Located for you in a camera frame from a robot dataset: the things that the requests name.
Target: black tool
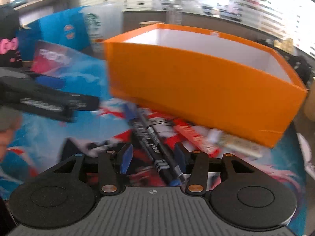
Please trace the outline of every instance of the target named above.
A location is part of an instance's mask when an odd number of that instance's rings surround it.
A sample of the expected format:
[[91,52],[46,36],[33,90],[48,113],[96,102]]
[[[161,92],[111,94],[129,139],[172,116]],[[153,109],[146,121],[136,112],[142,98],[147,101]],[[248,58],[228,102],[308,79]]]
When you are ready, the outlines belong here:
[[[124,187],[111,155],[72,156],[19,186],[10,207],[20,224],[9,236],[294,236],[286,227],[296,209],[294,193],[232,154],[209,158],[177,143],[175,159],[191,173],[185,192]],[[98,194],[84,183],[91,170],[99,174]],[[210,193],[205,190],[208,172],[221,176]]]
[[0,105],[65,122],[73,121],[74,110],[98,109],[98,97],[52,89],[32,80],[36,77],[32,72],[0,67]]
[[[133,148],[131,144],[118,145],[115,150],[100,153],[98,158],[85,156],[77,149],[77,154],[19,186],[10,196],[14,218],[29,227],[64,227],[85,217],[97,197],[120,193],[124,188],[117,175],[126,173]],[[64,148],[70,146],[67,140]],[[97,192],[85,183],[89,172],[98,173]]]

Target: starbucks cup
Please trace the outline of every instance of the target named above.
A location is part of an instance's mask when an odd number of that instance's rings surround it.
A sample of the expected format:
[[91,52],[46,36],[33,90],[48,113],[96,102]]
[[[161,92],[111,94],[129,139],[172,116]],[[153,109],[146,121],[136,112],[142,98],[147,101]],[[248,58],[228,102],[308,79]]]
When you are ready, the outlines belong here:
[[116,3],[84,7],[85,26],[94,53],[104,54],[103,41],[122,33],[122,9]]

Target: shelf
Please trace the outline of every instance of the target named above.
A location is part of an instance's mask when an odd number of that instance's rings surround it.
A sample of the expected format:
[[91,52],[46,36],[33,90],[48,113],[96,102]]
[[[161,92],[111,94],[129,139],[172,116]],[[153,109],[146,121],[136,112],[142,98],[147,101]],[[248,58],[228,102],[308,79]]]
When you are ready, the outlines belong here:
[[24,14],[28,11],[32,11],[34,9],[37,9],[39,7],[43,7],[43,6],[47,6],[51,3],[53,3],[54,1],[56,0],[36,0],[36,1],[33,1],[33,2],[29,2],[29,3],[26,3],[26,4],[23,4],[23,5],[20,5],[16,8],[14,8],[16,11],[19,11],[20,14]]

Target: orange box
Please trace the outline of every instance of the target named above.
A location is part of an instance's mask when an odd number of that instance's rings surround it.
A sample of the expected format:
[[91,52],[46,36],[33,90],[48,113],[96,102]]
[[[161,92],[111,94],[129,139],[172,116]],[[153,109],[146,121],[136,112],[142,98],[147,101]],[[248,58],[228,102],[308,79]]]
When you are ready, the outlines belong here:
[[273,49],[158,24],[104,42],[112,95],[273,147],[306,89]]

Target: black marker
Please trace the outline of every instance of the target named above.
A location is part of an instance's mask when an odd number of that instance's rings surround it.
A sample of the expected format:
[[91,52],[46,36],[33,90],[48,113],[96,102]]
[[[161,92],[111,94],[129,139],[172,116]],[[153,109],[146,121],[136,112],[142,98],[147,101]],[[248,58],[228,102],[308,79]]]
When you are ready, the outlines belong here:
[[156,147],[159,149],[159,151],[162,153],[163,157],[169,164],[169,166],[173,169],[176,176],[182,181],[185,181],[184,174],[182,173],[181,169],[179,168],[179,165],[172,157],[172,154],[170,154],[169,150],[164,146],[162,141],[159,138],[159,134],[156,132],[156,130],[153,128],[153,126],[150,124],[149,120],[147,119],[146,114],[144,113],[144,110],[142,108],[138,108],[138,115],[139,119],[142,122],[143,126],[146,128],[147,132],[151,136],[151,139],[153,140]]
[[137,114],[134,112],[137,107],[133,104],[125,104],[124,112],[128,124],[132,128],[134,134],[136,135],[138,141],[140,142],[142,148],[147,152],[149,158],[153,161],[154,167],[156,167],[162,180],[169,186],[180,185],[180,180],[177,179],[177,175],[172,173],[172,169],[169,164],[163,158],[160,150],[154,144],[154,141],[146,131],[145,127],[139,120]]

